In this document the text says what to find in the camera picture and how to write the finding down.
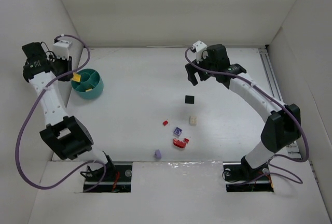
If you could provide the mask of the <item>yellow long lego brick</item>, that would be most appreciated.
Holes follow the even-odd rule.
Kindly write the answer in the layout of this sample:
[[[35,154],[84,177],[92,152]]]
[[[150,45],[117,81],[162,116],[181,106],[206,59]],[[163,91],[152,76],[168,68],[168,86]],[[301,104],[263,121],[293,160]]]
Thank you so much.
[[[80,82],[80,80],[81,80],[81,75],[78,73],[73,73],[72,81]]]

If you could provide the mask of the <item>red curved lego piece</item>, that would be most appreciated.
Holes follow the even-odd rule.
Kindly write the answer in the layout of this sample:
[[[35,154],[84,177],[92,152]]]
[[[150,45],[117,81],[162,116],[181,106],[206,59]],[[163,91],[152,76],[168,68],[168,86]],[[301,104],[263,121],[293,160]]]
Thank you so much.
[[[184,149],[187,144],[184,141],[181,141],[177,138],[174,138],[173,139],[173,145],[177,148]]]

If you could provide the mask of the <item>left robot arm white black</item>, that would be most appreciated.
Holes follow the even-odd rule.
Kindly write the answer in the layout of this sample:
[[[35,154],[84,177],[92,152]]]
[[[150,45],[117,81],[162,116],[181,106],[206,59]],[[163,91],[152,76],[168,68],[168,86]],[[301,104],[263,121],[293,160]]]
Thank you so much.
[[[93,145],[86,127],[67,114],[58,88],[58,81],[70,81],[76,72],[72,69],[70,46],[70,42],[56,40],[50,55],[38,42],[22,47],[26,55],[23,77],[38,94],[33,107],[40,104],[44,112],[46,127],[40,131],[40,136],[62,160],[74,160],[90,152]]]

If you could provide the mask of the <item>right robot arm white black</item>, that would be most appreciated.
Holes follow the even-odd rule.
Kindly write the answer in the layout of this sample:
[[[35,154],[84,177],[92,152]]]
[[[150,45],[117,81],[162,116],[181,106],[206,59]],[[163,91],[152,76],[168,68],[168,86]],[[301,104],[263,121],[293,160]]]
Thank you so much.
[[[242,180],[249,180],[281,149],[302,136],[300,109],[296,104],[287,105],[267,94],[243,66],[231,64],[224,45],[207,46],[197,41],[188,50],[196,56],[185,65],[193,86],[214,77],[245,100],[265,123],[259,143],[241,159],[236,169]]]

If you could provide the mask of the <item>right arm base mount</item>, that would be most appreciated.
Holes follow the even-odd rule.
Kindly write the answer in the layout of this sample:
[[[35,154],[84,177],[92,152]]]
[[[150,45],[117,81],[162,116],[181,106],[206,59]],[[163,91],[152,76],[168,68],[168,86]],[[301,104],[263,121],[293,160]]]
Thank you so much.
[[[241,162],[223,162],[222,177],[227,192],[273,192],[273,183],[267,164],[247,171]]]

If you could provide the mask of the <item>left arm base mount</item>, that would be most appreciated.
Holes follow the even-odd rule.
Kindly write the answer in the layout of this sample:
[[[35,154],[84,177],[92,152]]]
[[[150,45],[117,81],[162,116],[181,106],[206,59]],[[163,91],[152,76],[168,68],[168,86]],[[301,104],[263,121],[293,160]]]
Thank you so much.
[[[80,172],[84,178],[83,192],[87,193],[130,193],[132,179],[132,163],[115,163],[116,171],[107,170],[103,180],[93,189],[103,175],[103,167],[95,169],[88,166]]]

